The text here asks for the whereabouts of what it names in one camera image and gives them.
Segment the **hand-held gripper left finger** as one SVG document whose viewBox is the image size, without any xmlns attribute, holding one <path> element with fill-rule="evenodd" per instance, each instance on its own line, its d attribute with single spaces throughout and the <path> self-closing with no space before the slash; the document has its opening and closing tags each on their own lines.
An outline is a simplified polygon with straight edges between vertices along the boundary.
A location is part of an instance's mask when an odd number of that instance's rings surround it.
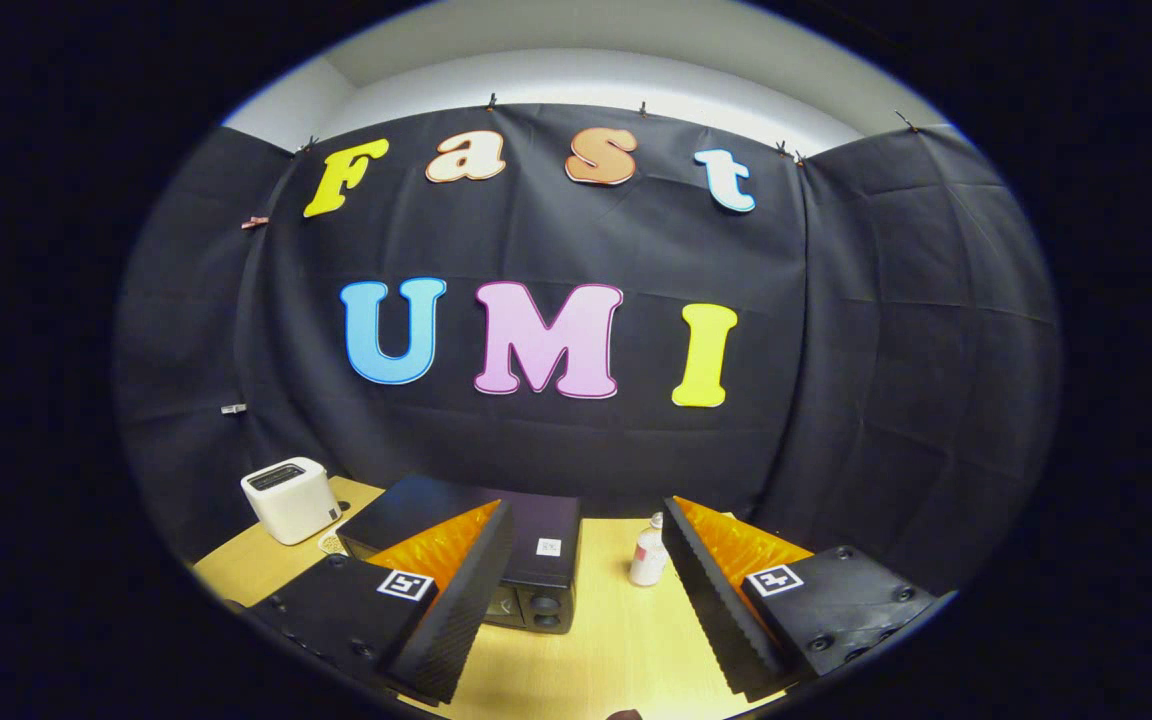
<svg viewBox="0 0 1152 720">
<path fill-rule="evenodd" d="M 333 553 L 265 600 L 251 624 L 353 685 L 452 702 L 511 553 L 493 500 L 365 560 Z"/>
</svg>

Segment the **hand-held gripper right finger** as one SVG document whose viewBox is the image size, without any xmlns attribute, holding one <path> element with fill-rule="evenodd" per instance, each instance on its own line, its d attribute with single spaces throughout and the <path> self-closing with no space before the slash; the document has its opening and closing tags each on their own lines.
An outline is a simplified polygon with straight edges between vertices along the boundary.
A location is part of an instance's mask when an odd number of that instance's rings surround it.
<svg viewBox="0 0 1152 720">
<path fill-rule="evenodd" d="M 840 674 L 940 609 L 940 597 L 844 544 L 809 551 L 668 497 L 664 546 L 732 692 L 765 698 Z"/>
</svg>

